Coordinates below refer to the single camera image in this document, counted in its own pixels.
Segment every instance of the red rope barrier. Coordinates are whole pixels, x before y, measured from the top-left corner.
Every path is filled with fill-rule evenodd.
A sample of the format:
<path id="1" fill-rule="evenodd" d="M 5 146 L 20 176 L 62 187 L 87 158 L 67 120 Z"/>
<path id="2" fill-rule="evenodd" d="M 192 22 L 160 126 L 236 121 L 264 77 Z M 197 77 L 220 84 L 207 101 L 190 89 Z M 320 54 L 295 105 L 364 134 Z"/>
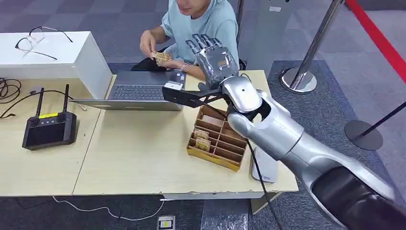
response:
<path id="1" fill-rule="evenodd" d="M 346 0 L 345 4 L 355 14 L 355 17 L 360 21 L 364 30 L 368 33 L 371 40 L 375 43 L 392 68 L 406 83 L 406 62 L 402 59 L 400 54 L 393 48 L 356 0 Z"/>

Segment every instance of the controller screen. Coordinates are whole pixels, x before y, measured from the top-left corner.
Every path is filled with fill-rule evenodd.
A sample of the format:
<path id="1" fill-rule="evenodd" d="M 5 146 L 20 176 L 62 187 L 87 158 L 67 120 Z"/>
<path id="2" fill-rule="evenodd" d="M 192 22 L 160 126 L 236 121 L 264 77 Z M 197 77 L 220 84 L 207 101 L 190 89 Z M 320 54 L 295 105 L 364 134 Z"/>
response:
<path id="1" fill-rule="evenodd" d="M 44 145 L 63 141 L 65 123 L 31 128 L 27 137 L 27 146 Z"/>

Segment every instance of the yellow label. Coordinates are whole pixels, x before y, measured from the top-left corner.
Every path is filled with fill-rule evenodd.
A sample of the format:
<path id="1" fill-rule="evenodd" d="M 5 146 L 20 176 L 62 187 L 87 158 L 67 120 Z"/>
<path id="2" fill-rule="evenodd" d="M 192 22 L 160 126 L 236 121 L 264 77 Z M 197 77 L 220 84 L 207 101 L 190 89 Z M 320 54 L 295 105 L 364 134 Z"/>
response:
<path id="1" fill-rule="evenodd" d="M 56 113 L 56 114 L 45 114 L 45 115 L 39 116 L 38 118 L 41 119 L 41 118 L 48 118 L 48 117 L 53 117 L 53 116 L 58 116 L 58 113 Z"/>

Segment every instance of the cardboard compartment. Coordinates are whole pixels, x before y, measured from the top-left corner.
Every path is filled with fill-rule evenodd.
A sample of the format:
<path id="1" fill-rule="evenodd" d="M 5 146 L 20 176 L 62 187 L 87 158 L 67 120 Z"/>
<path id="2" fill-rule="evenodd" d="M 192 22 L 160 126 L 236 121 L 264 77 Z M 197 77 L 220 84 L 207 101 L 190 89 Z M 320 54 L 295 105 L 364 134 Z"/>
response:
<path id="1" fill-rule="evenodd" d="M 231 160 L 230 163 L 235 164 L 237 166 L 240 165 L 240 163 L 242 161 L 242 156 L 240 156 L 240 155 L 238 155 L 236 153 L 227 151 L 225 149 L 216 148 L 214 154 L 216 156 L 221 156 L 221 157 L 224 157 L 224 158 L 226 158 L 228 160 Z"/>
<path id="2" fill-rule="evenodd" d="M 216 125 L 213 125 L 212 123 L 208 123 L 208 122 L 202 121 L 200 119 L 196 120 L 195 126 L 200 126 L 200 127 L 203 127 L 203 128 L 206 128 L 211 131 L 218 132 L 218 133 L 221 130 L 221 126 L 216 126 Z"/>
<path id="3" fill-rule="evenodd" d="M 225 135 L 221 135 L 219 138 L 220 141 L 223 141 L 225 143 L 229 143 L 235 146 L 238 146 L 240 148 L 245 149 L 245 147 L 247 146 L 247 143 L 245 141 L 239 140 L 239 139 L 235 139 L 235 138 L 231 138 Z"/>
<path id="4" fill-rule="evenodd" d="M 218 139 L 219 136 L 220 136 L 220 133 L 211 131 L 211 130 L 209 130 L 207 128 L 204 128 L 204 127 L 201 127 L 201 126 L 195 126 L 194 128 L 208 132 L 210 138 Z"/>
<path id="5" fill-rule="evenodd" d="M 207 123 L 213 124 L 213 125 L 218 126 L 218 127 L 222 127 L 223 123 L 224 123 L 223 120 L 220 120 L 220 119 L 208 116 L 208 115 L 203 115 L 202 121 L 205 121 Z"/>
<path id="6" fill-rule="evenodd" d="M 236 172 L 239 170 L 247 142 L 232 130 L 223 117 L 210 108 L 202 106 L 194 128 L 209 133 L 210 150 L 206 152 L 196 148 L 196 140 L 192 133 L 187 146 L 189 155 L 227 167 Z"/>
<path id="7" fill-rule="evenodd" d="M 219 141 L 217 143 L 216 147 L 228 150 L 230 152 L 236 153 L 236 154 L 241 155 L 241 156 L 244 155 L 244 151 L 245 151 L 245 149 L 243 149 L 243 148 L 237 147 L 235 145 L 230 145 L 230 144 L 227 144 L 227 143 L 222 142 L 222 141 Z"/>
<path id="8" fill-rule="evenodd" d="M 224 122 L 223 128 L 221 129 L 221 134 L 227 135 L 229 137 L 245 141 L 245 139 L 236 133 L 229 125 L 228 122 Z"/>
<path id="9" fill-rule="evenodd" d="M 224 115 L 227 114 L 225 111 L 222 111 L 222 110 L 220 110 L 220 111 Z M 197 115 L 197 119 L 201 120 L 203 118 L 203 115 L 211 116 L 211 117 L 217 118 L 217 119 L 222 120 L 222 121 L 225 120 L 224 117 L 220 116 L 217 112 L 213 111 L 211 108 L 206 107 L 206 106 L 202 106 L 200 108 L 200 111 L 199 111 L 199 113 Z"/>
<path id="10" fill-rule="evenodd" d="M 217 143 L 214 143 L 214 145 L 213 145 L 213 143 L 210 144 L 210 151 L 209 151 L 209 153 L 214 153 L 214 149 L 215 149 L 215 145 L 216 145 L 216 144 L 217 144 Z M 189 146 L 189 147 L 193 147 L 193 148 L 195 148 L 195 149 L 198 149 L 198 148 L 196 147 L 196 140 L 195 140 L 195 139 L 192 139 L 192 138 L 189 140 L 188 146 Z"/>

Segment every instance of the white cable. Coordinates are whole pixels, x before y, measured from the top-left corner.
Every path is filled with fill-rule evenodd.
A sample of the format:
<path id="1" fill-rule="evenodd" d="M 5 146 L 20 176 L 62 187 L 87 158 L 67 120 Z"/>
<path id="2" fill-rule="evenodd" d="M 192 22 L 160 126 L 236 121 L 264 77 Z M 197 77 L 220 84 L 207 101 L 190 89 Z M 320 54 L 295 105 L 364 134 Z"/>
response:
<path id="1" fill-rule="evenodd" d="M 91 210 L 84 210 L 84 209 L 77 208 L 76 206 L 74 206 L 73 204 L 71 204 L 69 201 L 66 201 L 66 200 L 61 200 L 61 201 L 59 201 L 59 200 L 57 200 L 54 196 L 52 196 L 52 198 L 53 198 L 57 203 L 67 203 L 67 204 L 69 204 L 70 206 L 74 207 L 77 211 L 81 211 L 81 212 L 93 212 L 93 211 L 97 211 L 97 210 L 101 210 L 101 209 L 107 209 L 107 211 L 109 212 L 109 214 L 110 214 L 112 217 L 117 218 L 117 219 L 125 219 L 125 220 L 129 220 L 129 221 L 139 221 L 139 220 L 148 219 L 148 218 L 151 218 L 151 217 L 155 216 L 155 215 L 162 209 L 162 207 L 164 206 L 164 202 L 165 202 L 165 201 L 162 201 L 161 207 L 159 207 L 159 209 L 158 209 L 153 215 L 151 215 L 151 216 L 149 216 L 149 217 L 144 217 L 144 218 L 140 218 L 140 219 L 130 219 L 130 218 L 118 217 L 118 216 L 114 215 L 113 213 L 110 212 L 110 209 L 109 209 L 108 207 L 99 207 L 99 208 L 95 208 L 95 209 L 91 209 Z"/>

